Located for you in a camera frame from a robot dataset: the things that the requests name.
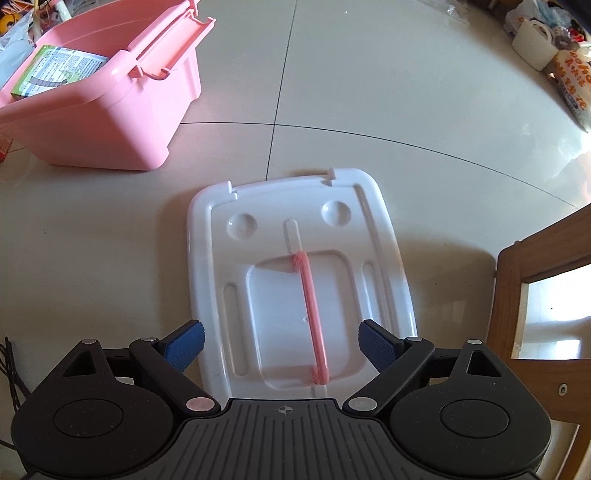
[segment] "blue textured pad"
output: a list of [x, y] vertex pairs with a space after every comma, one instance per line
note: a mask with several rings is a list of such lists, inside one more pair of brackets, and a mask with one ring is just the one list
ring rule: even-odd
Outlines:
[[378, 372], [386, 370], [396, 360], [395, 346], [367, 323], [359, 324], [359, 349]]
[[201, 322], [197, 322], [166, 346], [164, 358], [176, 370], [184, 372], [204, 345], [205, 329]]

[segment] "tile floor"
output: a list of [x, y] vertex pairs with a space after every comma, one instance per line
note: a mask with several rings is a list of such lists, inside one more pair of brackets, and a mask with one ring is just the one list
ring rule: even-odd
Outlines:
[[[414, 0], [203, 0], [202, 97], [147, 173], [0, 164], [0, 336], [35, 387], [80, 338], [190, 316], [185, 215], [205, 186], [358, 167], [384, 194], [419, 333], [486, 334], [499, 251], [591, 202], [591, 137], [501, 26]], [[0, 437], [10, 407], [0, 381]], [[23, 474], [0, 447], [0, 478]]]

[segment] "metal screw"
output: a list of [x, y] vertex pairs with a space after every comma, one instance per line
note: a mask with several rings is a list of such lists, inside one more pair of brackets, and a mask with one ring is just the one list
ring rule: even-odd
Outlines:
[[216, 406], [216, 403], [207, 397], [194, 397], [187, 400], [187, 408], [193, 411], [209, 411]]
[[369, 397], [356, 397], [349, 400], [349, 407], [357, 411], [372, 411], [377, 406], [378, 402]]

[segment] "circular indentation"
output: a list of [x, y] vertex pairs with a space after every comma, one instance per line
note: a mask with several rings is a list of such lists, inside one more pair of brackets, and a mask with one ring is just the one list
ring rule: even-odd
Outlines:
[[378, 402], [369, 397], [356, 397], [349, 400], [349, 407], [357, 411], [372, 411], [377, 406]]
[[322, 218], [328, 225], [347, 225], [351, 220], [351, 209], [343, 202], [331, 200], [322, 206]]
[[463, 437], [487, 439], [505, 431], [509, 415], [489, 401], [458, 400], [442, 408], [441, 422]]
[[123, 420], [119, 406], [100, 398], [85, 398], [64, 405], [53, 417], [56, 428], [68, 437], [90, 439], [115, 430]]
[[256, 220], [247, 213], [238, 213], [228, 220], [227, 229], [234, 240], [246, 240], [256, 231]]
[[193, 411], [208, 411], [216, 406], [216, 403], [207, 397], [195, 397], [187, 400], [187, 408]]

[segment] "wooden frame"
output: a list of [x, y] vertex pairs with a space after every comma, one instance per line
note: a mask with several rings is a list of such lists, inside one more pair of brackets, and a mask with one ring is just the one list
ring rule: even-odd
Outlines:
[[[591, 359], [521, 360], [527, 284], [591, 264], [591, 205], [550, 225], [498, 258], [486, 343], [517, 374], [552, 419], [579, 425], [558, 480], [572, 480], [591, 443]], [[558, 389], [568, 385], [566, 395]]]

